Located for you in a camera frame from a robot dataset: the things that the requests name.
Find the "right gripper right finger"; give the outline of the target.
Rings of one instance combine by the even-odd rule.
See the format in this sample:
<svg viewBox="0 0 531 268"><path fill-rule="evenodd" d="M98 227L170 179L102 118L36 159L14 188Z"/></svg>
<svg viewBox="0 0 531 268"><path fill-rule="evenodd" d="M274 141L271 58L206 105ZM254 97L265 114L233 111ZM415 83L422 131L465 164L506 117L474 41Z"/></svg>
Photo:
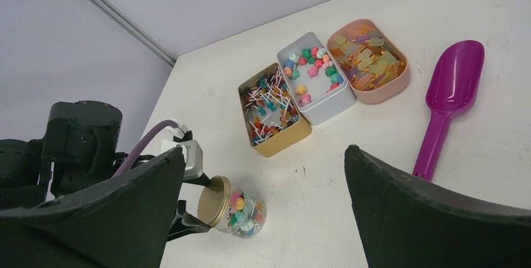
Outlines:
<svg viewBox="0 0 531 268"><path fill-rule="evenodd" d="M344 172L370 267L529 267L530 211L453 192L350 145Z"/></svg>

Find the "clear plastic cup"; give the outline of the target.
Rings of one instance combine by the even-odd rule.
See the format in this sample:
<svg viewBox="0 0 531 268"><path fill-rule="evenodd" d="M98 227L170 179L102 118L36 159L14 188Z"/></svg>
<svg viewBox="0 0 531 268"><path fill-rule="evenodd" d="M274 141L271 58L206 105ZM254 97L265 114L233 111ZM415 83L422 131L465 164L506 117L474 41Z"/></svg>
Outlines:
<svg viewBox="0 0 531 268"><path fill-rule="evenodd" d="M231 183L228 206L215 229L242 239L251 238L262 230L266 209L265 203L252 192Z"/></svg>

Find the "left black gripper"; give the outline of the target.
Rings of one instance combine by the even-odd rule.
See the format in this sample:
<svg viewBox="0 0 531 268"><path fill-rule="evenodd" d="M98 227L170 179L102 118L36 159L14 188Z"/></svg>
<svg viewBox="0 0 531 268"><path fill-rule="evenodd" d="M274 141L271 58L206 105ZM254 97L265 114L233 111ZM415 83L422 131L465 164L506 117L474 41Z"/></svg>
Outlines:
<svg viewBox="0 0 531 268"><path fill-rule="evenodd" d="M181 183L181 187L184 183L206 187L210 183L210 178L203 173L201 176L184 180ZM187 212L187 201L178 200L178 204L175 207L175 215L168 233L168 242L186 235L202 234L209 231L210 227L207 224Z"/></svg>

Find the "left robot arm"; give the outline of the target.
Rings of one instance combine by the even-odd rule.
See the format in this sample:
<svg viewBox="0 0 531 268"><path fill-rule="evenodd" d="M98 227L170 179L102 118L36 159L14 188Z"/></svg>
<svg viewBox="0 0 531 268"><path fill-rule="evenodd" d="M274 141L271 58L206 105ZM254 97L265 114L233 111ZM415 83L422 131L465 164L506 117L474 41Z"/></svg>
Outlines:
<svg viewBox="0 0 531 268"><path fill-rule="evenodd" d="M1 140L1 208L33 207L125 173L152 159L145 147L163 130L172 134L171 148L185 160L183 181L206 186L202 150L183 123L156 124L130 153L116 146L122 112L107 103L57 102L49 113L44 137Z"/></svg>

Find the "magenta plastic scoop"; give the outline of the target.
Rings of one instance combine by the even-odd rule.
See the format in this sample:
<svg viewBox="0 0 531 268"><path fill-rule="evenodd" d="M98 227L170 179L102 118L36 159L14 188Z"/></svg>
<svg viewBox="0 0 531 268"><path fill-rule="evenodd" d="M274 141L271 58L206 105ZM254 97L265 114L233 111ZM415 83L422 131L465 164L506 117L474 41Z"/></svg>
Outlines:
<svg viewBox="0 0 531 268"><path fill-rule="evenodd" d="M452 118L468 111L476 100L484 59L484 45L475 40L459 41L439 57L426 92L431 115L414 176L432 181Z"/></svg>

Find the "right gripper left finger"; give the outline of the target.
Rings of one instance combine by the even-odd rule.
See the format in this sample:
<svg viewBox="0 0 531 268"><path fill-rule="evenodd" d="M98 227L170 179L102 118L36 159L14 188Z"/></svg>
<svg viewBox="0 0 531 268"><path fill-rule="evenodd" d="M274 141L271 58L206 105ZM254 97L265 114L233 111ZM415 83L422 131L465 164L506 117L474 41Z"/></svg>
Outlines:
<svg viewBox="0 0 531 268"><path fill-rule="evenodd" d="M182 229L180 148L35 207L1 211L2 267L158 267Z"/></svg>

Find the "gold ring lid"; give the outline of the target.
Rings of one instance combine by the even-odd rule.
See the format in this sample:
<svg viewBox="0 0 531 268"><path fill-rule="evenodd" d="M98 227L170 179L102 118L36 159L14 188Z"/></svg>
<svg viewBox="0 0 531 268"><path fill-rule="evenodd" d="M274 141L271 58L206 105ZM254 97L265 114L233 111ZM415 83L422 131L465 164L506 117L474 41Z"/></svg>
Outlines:
<svg viewBox="0 0 531 268"><path fill-rule="evenodd" d="M197 218L214 228L224 217L229 206L230 182L227 177L215 176L204 187L197 207Z"/></svg>

